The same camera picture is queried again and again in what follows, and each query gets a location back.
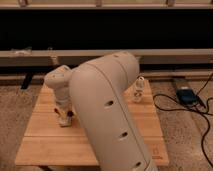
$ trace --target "black cable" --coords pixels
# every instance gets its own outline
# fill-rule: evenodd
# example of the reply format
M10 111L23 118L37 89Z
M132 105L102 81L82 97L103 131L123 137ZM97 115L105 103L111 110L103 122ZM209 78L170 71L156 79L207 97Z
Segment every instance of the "black cable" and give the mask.
M203 85L203 87L196 93L196 96L197 96L198 98L200 98L200 97L199 97L199 94L200 94L200 93L204 90L204 88L208 85L208 83L209 83L209 81L211 81L212 77L213 77L213 73L209 76L208 80L207 80L206 83ZM182 108L165 109L165 108L160 107L159 105L157 105L157 104L155 103L155 99L156 99L157 97L160 97L160 96L161 96L161 97L166 97L166 98L170 99L171 101L175 102L176 104L182 106ZM200 115L201 117L203 117L203 118L205 119L205 121L206 121L206 123L207 123L207 129L205 130L205 132L204 132L204 134L202 135L202 138L201 138L201 149L202 149L202 152L203 152L203 154L204 154L204 156L205 156L207 162L208 162L209 165L213 168L213 162L209 159L209 157L208 157L208 155L207 155L207 153L206 153L205 147L204 147L205 138L206 138L206 136L208 135L209 131L211 130L211 124L210 124L210 121L209 121L209 119L207 118L207 116L213 116L212 113L209 113L209 111L210 111L210 101L213 100L213 97L212 97L212 98L208 98L208 99L206 100L206 103L205 103L206 111L201 111L201 110L199 110L199 109L197 108L197 105L199 104L198 102L197 102L196 104L194 104L194 105L191 105L191 106L183 105L183 104L181 104L179 101L177 101L176 99L174 99L174 98L172 98L172 97L170 97L170 96L168 96L168 95L166 95L166 94L162 94L162 93L159 93L159 94L154 95L153 99L154 99L155 106L156 106L159 110L167 111L167 112L168 112L168 111L169 111L169 112L172 112L172 111L189 111L189 112L196 113L196 114Z
M211 81L213 77L213 73L209 76L208 80L206 81L206 83L203 85L203 87L197 92L197 96L200 94L201 91L203 91L203 89L207 86L207 84L209 83L209 81Z

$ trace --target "robot end effector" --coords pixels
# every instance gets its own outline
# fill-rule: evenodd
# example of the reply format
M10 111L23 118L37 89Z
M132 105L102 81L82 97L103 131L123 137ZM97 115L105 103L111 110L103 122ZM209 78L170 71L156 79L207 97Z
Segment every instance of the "robot end effector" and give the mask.
M71 119L74 114L68 87L72 72L73 70L68 66L62 65L48 73L44 78L45 84L54 92L57 105L55 112L59 115L59 125L61 127L71 126Z

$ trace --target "wooden tabletop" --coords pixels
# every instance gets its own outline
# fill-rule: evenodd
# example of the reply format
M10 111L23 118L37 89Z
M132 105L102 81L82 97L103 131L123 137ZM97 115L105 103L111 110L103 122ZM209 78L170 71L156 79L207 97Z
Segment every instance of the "wooden tabletop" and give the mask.
M132 87L124 97L145 143L157 165L168 165L159 118L156 114L149 82L146 80L142 102L132 102ZM90 143L77 117L71 127L61 128L54 113L54 96L45 85L28 123L16 156L16 165L94 166L98 165Z

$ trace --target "black wall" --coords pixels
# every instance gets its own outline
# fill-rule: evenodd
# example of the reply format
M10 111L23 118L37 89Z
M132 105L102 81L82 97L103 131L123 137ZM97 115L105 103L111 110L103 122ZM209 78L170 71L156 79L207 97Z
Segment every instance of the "black wall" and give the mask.
M0 50L213 48L213 10L1 10Z

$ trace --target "terrazzo floor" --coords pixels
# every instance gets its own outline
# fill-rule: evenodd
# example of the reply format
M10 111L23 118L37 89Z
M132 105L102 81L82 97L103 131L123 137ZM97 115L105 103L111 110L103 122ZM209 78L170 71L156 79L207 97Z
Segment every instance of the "terrazzo floor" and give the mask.
M40 171L38 167L17 167L15 156L21 143L25 128L42 86L42 76L34 79L27 90L20 89L22 76L9 79L0 77L0 171ZM190 81L196 91L204 81ZM213 97L213 82L210 82L201 97ZM165 93L175 96L170 81L152 81L153 94ZM164 107L176 107L167 99L158 99ZM157 110L168 150L170 164L159 167L160 171L212 171L206 162L200 147L201 134L206 124L200 116L190 112L162 112ZM213 161L213 129L205 142L208 155ZM100 171L98 167L53 167L55 171Z

